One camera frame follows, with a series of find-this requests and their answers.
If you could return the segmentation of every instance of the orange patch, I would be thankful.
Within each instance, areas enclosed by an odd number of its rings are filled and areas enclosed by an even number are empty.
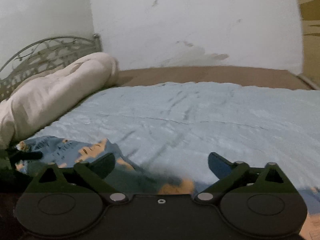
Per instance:
[[[122,158],[117,159],[117,163],[120,165],[124,165],[129,171],[134,171],[134,168],[129,163],[125,162]]]
[[[65,168],[65,167],[67,167],[67,164],[66,164],[66,163],[62,163],[62,164],[60,164],[58,167],[59,167],[59,168]]]
[[[28,146],[26,145],[26,143],[24,141],[19,142],[19,146],[20,146],[20,151],[25,152],[28,150]]]
[[[15,164],[15,165],[16,165],[17,171],[20,171],[24,167],[23,163]]]
[[[103,139],[100,143],[96,143],[91,147],[83,147],[79,150],[81,156],[75,160],[75,163],[85,161],[88,158],[96,158],[106,148],[107,139]]]
[[[315,187],[311,187],[310,189],[313,193],[316,193],[316,194],[318,193],[318,190]]]
[[[159,195],[178,195],[178,194],[191,194],[195,186],[191,180],[184,179],[179,186],[164,184]]]
[[[320,236],[320,214],[308,214],[300,231],[300,236],[305,240],[318,240]]]

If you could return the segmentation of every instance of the metal headboard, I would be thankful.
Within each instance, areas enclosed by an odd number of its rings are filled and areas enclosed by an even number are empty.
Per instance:
[[[92,40],[75,36],[58,36],[34,42],[13,55],[0,69],[11,68],[10,74],[0,80],[0,102],[27,78],[52,70],[58,66],[68,66],[77,59],[102,51],[100,36]]]

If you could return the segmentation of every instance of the mattress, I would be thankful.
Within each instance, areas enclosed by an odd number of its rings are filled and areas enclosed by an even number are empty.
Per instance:
[[[300,189],[320,186],[319,111],[316,90],[167,82],[100,91],[33,138],[108,138],[149,172],[204,184],[218,180],[210,152],[252,167],[277,162]]]

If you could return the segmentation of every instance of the white wall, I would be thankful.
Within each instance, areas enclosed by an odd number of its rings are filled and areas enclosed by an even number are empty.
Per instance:
[[[91,0],[121,69],[235,65],[302,72],[296,0]]]
[[[0,0],[0,67],[25,46],[59,35],[92,37],[90,0]]]

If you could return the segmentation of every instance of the metal screw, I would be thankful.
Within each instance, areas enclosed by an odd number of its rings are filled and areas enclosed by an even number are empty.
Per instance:
[[[213,199],[213,195],[207,192],[200,193],[197,197],[202,201],[208,201]]]
[[[122,193],[113,193],[110,195],[110,199],[113,201],[121,201],[125,199],[125,194]]]

